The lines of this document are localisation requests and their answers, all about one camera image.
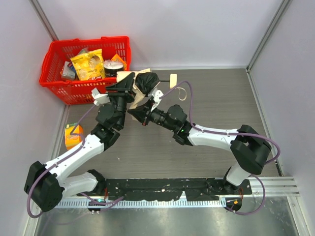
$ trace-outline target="yellow and orange package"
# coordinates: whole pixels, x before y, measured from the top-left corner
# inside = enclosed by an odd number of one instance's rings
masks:
[[[115,54],[113,56],[113,58],[111,58],[111,60],[112,61],[120,61],[124,65],[124,71],[127,70],[127,63],[118,54]]]
[[[82,142],[82,138],[78,135],[70,135],[70,132],[73,130],[74,126],[77,123],[67,124],[64,129],[64,143],[67,150],[70,150],[74,146],[78,145]],[[80,125],[78,125],[73,131],[75,134],[83,134],[83,129]]]
[[[82,53],[71,58],[79,80],[95,80],[105,78],[102,49]]]

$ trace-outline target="wooden table surface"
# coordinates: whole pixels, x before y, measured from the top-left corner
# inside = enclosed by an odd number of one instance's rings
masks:
[[[193,122],[202,126],[233,129],[242,124],[252,126],[265,135],[252,89],[244,69],[165,70],[155,71],[161,80],[168,80],[170,73],[178,74],[178,81],[188,80],[194,91]],[[178,91],[164,98],[159,109],[167,111],[179,104],[189,113],[190,93],[178,99]],[[168,91],[168,83],[158,88]],[[91,105],[71,106],[67,123],[76,122]],[[85,135],[95,127],[97,108],[82,121]],[[92,158],[72,175],[96,169],[106,178],[169,178],[169,177],[223,177],[236,163],[231,152],[207,146],[181,146],[172,139],[172,132],[149,123],[142,126],[126,115],[121,136],[106,152]],[[64,142],[60,153],[66,151]],[[274,163],[264,167],[262,176],[278,176]]]

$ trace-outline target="gray wall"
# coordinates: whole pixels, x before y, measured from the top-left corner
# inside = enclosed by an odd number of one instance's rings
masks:
[[[64,105],[38,84],[51,40],[29,1],[2,1],[0,21],[0,234],[21,236],[26,176],[50,159]]]
[[[252,70],[281,165],[315,219],[315,1],[294,0]]]
[[[282,0],[39,0],[60,39],[127,35],[132,67],[246,67]]]

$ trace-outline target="gray floor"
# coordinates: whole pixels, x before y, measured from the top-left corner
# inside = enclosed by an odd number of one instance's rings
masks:
[[[242,212],[258,207],[261,198],[244,198]],[[53,209],[41,216],[35,236],[297,236],[285,197],[267,198],[251,216],[223,208],[111,209],[99,215],[86,208]],[[58,223],[73,222],[65,226]]]
[[[258,109],[244,69],[156,71],[161,80],[177,73],[178,80],[189,80],[194,90],[193,122],[206,127],[233,129],[242,124],[251,125],[265,135]],[[168,84],[159,89],[168,91]],[[167,110],[179,104],[189,112],[189,99],[178,100],[175,91],[163,99],[159,109]],[[71,106],[68,123],[76,122],[90,105]],[[95,108],[81,125],[88,134],[96,125]],[[120,138],[106,152],[94,157],[73,175],[96,169],[107,178],[167,178],[167,177],[223,177],[236,160],[227,151],[211,147],[181,146],[172,139],[172,133],[150,123],[142,126],[126,116]],[[65,152],[64,144],[61,153]],[[278,176],[276,166],[264,167],[263,176]]]

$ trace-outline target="red basket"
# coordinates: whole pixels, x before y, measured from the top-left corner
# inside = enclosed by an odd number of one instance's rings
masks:
[[[97,88],[105,93],[105,87],[116,82],[116,78],[104,78],[89,81],[63,81],[60,72],[64,62],[70,61],[83,48],[89,51],[101,48],[104,60],[111,59],[116,53],[127,63],[127,70],[131,63],[131,49],[129,38],[102,37],[94,40],[65,40],[52,42],[45,56],[39,83],[49,88],[67,105],[93,103],[91,91]]]

